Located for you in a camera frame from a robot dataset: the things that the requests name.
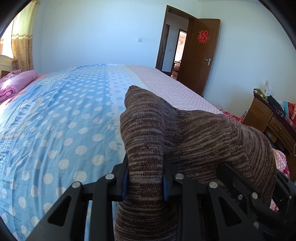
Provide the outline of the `folded pink blanket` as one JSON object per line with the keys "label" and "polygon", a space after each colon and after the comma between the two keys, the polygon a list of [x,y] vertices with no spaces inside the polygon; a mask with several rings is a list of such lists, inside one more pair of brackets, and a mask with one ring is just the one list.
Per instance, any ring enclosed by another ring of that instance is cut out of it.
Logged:
{"label": "folded pink blanket", "polygon": [[10,72],[1,78],[1,103],[18,94],[37,78],[35,70]]}

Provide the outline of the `brown wooden door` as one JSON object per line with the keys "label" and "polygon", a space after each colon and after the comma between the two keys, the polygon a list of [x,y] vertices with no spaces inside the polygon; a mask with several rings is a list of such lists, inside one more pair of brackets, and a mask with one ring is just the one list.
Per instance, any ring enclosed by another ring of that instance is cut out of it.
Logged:
{"label": "brown wooden door", "polygon": [[[208,66],[204,59],[214,59],[220,23],[219,19],[189,20],[177,80],[200,96],[203,95],[212,66],[212,63]],[[210,40],[206,44],[198,42],[197,37],[201,30],[209,32]]]}

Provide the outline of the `red gift bag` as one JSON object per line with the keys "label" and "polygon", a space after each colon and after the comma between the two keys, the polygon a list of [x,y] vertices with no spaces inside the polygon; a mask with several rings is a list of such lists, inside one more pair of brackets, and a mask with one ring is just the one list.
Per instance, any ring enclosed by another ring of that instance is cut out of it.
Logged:
{"label": "red gift bag", "polygon": [[288,102],[288,116],[293,124],[296,126],[296,106],[295,103]]}

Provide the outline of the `yellow patterned curtain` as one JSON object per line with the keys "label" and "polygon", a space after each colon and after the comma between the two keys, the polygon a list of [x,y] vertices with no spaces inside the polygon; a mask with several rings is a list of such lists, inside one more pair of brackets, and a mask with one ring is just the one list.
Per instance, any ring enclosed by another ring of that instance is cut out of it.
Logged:
{"label": "yellow patterned curtain", "polygon": [[12,68],[33,69],[33,27],[40,1],[30,1],[10,22],[1,37],[1,55],[12,59]]}

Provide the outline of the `cream wooden headboard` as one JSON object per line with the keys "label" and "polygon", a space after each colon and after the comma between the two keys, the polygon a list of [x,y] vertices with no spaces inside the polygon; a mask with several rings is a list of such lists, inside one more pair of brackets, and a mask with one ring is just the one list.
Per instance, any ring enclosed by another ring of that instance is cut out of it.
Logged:
{"label": "cream wooden headboard", "polygon": [[6,55],[0,55],[0,74],[1,78],[6,76],[8,73],[13,71],[13,58],[10,58]]}

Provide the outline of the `green item on dresser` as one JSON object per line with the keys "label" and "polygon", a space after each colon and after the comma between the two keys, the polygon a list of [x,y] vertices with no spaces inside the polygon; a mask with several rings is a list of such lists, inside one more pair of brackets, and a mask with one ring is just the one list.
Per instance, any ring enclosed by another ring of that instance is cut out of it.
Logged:
{"label": "green item on dresser", "polygon": [[264,101],[268,102],[267,96],[262,92],[260,88],[254,88],[253,93],[258,94]]}

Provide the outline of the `blue pink polka-dot bedsheet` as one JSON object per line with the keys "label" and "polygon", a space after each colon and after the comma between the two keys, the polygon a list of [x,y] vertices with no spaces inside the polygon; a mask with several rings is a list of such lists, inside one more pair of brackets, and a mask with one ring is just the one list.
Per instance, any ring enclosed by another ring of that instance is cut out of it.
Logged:
{"label": "blue pink polka-dot bedsheet", "polygon": [[[1,240],[28,240],[73,182],[96,182],[128,159],[120,117],[131,86],[179,110],[222,114],[145,66],[97,64],[38,75],[1,104]],[[285,156],[273,154],[276,171],[289,179]]]}

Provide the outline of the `brown knit sun-pattern sweater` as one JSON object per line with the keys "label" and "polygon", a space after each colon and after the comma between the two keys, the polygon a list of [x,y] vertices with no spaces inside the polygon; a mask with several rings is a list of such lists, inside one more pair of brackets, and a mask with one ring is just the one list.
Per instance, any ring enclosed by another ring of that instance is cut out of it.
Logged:
{"label": "brown knit sun-pattern sweater", "polygon": [[224,114],[179,110],[137,86],[128,89],[125,107],[120,132],[129,180],[126,200],[117,209],[117,240],[176,239],[176,206],[164,201],[163,162],[202,184],[218,181],[217,165],[229,162],[270,206],[276,163],[262,132]]}

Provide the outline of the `red patterned bundle on floor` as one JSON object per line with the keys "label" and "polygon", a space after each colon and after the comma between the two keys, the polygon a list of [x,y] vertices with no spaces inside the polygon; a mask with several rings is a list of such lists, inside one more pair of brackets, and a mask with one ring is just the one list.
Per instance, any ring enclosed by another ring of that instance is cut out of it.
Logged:
{"label": "red patterned bundle on floor", "polygon": [[229,112],[227,112],[227,111],[225,111],[225,110],[222,110],[222,109],[220,110],[220,112],[221,112],[222,114],[228,116],[229,118],[231,118],[231,119],[233,119],[233,120],[239,122],[239,123],[243,123],[244,118],[245,118],[244,115],[242,115],[241,117],[237,117],[236,115],[231,114],[231,113],[229,113]]}

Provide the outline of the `red double-happiness decoration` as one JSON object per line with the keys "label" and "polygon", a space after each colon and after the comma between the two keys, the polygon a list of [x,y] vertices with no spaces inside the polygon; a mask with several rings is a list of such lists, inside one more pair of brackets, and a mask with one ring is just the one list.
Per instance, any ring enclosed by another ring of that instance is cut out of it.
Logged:
{"label": "red double-happiness decoration", "polygon": [[207,30],[201,30],[199,32],[199,35],[198,35],[198,42],[199,43],[202,43],[202,44],[206,44],[209,40],[210,40],[210,37],[208,36],[209,32]]}

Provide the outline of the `dark folded clothes on dresser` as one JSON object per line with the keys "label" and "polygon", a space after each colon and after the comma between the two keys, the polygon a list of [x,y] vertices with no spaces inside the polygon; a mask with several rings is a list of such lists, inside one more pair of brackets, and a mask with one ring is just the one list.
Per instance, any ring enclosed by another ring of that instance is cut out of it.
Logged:
{"label": "dark folded clothes on dresser", "polygon": [[282,118],[284,118],[286,116],[284,109],[281,107],[281,105],[276,101],[276,99],[273,98],[272,95],[269,95],[267,97],[267,101],[268,103],[273,107],[273,109],[275,110],[275,112],[281,116]]}

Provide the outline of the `brown wooden dresser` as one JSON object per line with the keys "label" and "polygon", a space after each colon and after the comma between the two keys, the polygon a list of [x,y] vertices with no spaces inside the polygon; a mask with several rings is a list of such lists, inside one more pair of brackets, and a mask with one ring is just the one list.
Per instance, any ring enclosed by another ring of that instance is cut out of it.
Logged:
{"label": "brown wooden dresser", "polygon": [[290,179],[295,181],[295,130],[288,121],[280,117],[268,102],[255,94],[243,124],[264,133],[272,146],[285,154]]}

